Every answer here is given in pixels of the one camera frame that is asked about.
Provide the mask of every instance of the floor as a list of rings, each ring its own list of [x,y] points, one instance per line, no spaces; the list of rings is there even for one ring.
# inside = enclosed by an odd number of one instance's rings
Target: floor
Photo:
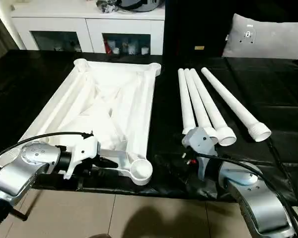
[[[0,238],[250,238],[236,203],[32,189],[15,208]]]

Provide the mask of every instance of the pipe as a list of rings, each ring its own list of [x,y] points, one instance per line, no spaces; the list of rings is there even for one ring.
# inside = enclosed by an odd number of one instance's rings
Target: pipe
[[[216,107],[213,99],[209,95],[198,73],[195,71],[195,69],[191,69],[190,71],[191,71],[194,83],[200,94],[200,97],[203,101],[203,104],[205,106],[205,109],[207,110],[210,120],[215,130],[217,131],[219,144],[221,146],[232,145],[236,141],[236,136],[233,130],[227,126],[227,123],[225,122],[224,118],[222,117],[221,113]]]
[[[247,127],[248,133],[256,142],[266,140],[272,134],[270,129],[264,123],[259,122],[207,68],[202,68],[201,72]]]
[[[217,133],[211,125],[207,112],[200,98],[199,92],[194,84],[191,72],[188,68],[184,70],[185,79],[189,88],[190,98],[199,127],[203,128],[214,144],[218,142]]]
[[[196,126],[195,126],[192,106],[190,102],[189,91],[188,91],[187,83],[184,76],[184,70],[182,68],[178,69],[178,76],[179,76],[182,122],[183,122],[182,134],[186,135],[189,132],[189,130],[194,129]]]

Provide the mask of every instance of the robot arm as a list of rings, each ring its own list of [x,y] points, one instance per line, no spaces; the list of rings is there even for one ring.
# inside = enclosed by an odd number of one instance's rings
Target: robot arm
[[[76,145],[72,153],[64,146],[52,146],[33,141],[24,145],[19,156],[0,169],[0,223],[8,216],[40,174],[66,171],[64,179],[70,179],[74,169],[87,158],[95,158],[98,142],[94,136]]]
[[[212,140],[200,127],[190,130],[183,138],[182,144],[191,147],[198,154],[217,155]],[[197,157],[197,160],[198,177],[203,180],[209,159]],[[245,164],[260,172],[256,166]],[[219,185],[239,203],[252,237],[287,238],[295,234],[289,216],[276,194],[249,170],[224,162],[219,171]]]

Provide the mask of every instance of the black table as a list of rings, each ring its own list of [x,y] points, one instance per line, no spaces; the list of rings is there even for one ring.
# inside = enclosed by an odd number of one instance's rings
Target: black table
[[[162,59],[158,56],[118,57],[104,54],[10,51],[0,60],[0,150],[17,142],[73,68],[73,61],[151,63],[163,66],[156,78],[147,159],[153,174],[146,186],[99,171],[92,178],[39,176],[39,189],[104,192],[232,201],[215,181],[199,181],[181,158],[182,116],[178,68],[196,68],[220,112],[236,136],[220,155],[258,166],[292,205],[298,205],[298,60],[284,59]],[[254,142],[247,129],[202,76],[205,66],[273,132]]]

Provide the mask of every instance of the white cabinet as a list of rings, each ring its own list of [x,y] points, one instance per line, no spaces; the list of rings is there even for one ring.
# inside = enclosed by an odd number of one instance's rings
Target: white cabinet
[[[14,25],[26,49],[161,55],[165,9],[101,12],[95,1],[32,0],[15,4]]]
[[[95,53],[105,53],[104,42],[111,38],[122,52],[122,44],[136,44],[141,53],[148,47],[151,55],[161,55],[163,50],[164,21],[127,19],[87,19],[90,39]]]
[[[13,17],[27,50],[93,52],[84,18]]]

